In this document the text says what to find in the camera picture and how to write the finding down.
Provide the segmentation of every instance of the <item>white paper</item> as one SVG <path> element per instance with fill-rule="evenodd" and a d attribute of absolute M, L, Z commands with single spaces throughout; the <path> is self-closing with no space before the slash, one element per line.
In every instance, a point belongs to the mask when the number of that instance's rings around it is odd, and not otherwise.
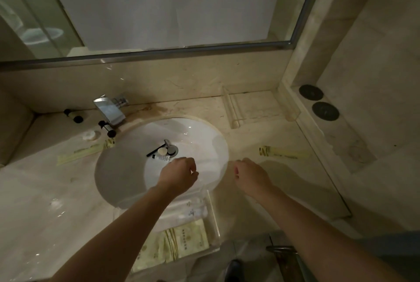
<path fill-rule="evenodd" d="M 60 0 L 92 51 L 260 40 L 276 0 Z"/>

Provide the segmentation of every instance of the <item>hand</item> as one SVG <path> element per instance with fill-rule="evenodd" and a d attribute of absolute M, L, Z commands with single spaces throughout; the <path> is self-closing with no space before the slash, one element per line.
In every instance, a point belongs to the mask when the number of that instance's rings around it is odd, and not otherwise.
<path fill-rule="evenodd" d="M 175 158 L 162 169 L 156 186 L 168 190 L 177 197 L 190 189 L 197 177 L 194 158 Z"/>
<path fill-rule="evenodd" d="M 249 158 L 237 160 L 234 173 L 239 189 L 256 200 L 273 187 L 267 172 Z"/>

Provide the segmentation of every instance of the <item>marble countertop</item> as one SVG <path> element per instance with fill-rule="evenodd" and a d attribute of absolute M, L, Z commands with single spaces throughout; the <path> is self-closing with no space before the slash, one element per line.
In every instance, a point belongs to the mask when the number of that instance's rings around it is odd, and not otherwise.
<path fill-rule="evenodd" d="M 256 98 L 264 101 L 264 93 Z M 349 216 L 333 183 L 295 122 L 284 119 L 244 124 L 231 129 L 220 97 L 133 105 L 123 109 L 127 122 L 119 132 L 147 120 L 189 117 L 205 120 L 225 137 L 229 160 L 249 157 L 273 182 L 327 220 Z M 106 227 L 115 208 L 95 186 L 94 154 L 56 166 L 57 155 L 93 144 L 82 140 L 99 130 L 97 110 L 83 111 L 82 124 L 64 114 L 39 116 L 12 161 L 0 169 L 1 280 L 26 281 L 52 276 L 82 245 Z M 103 133 L 98 141 L 106 139 Z M 293 160 L 259 156 L 259 146 L 306 151 Z M 235 186 L 231 166 L 210 193 L 220 239 L 234 240 L 279 230 L 268 214 Z"/>

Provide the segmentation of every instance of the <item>forearm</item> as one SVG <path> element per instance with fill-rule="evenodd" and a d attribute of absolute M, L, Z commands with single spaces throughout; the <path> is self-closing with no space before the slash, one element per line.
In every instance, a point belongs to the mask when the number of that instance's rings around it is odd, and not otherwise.
<path fill-rule="evenodd" d="M 274 187 L 257 200 L 286 233 L 320 282 L 403 281 L 381 260 L 280 189 Z"/>
<path fill-rule="evenodd" d="M 151 188 L 75 253 L 50 281 L 124 281 L 159 216 L 174 198 L 167 189 Z"/>

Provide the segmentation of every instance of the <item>sink basin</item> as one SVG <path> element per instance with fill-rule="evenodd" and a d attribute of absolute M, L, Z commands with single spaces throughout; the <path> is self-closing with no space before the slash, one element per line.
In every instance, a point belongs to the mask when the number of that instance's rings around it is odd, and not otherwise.
<path fill-rule="evenodd" d="M 166 163 L 146 155 L 163 145 L 164 139 L 178 147 L 174 158 L 193 157 L 197 164 L 198 180 L 183 196 L 216 187 L 229 160 L 228 145 L 220 132 L 193 119 L 162 119 L 122 133 L 114 147 L 101 153 L 95 182 L 108 203 L 126 209 L 157 184 Z"/>

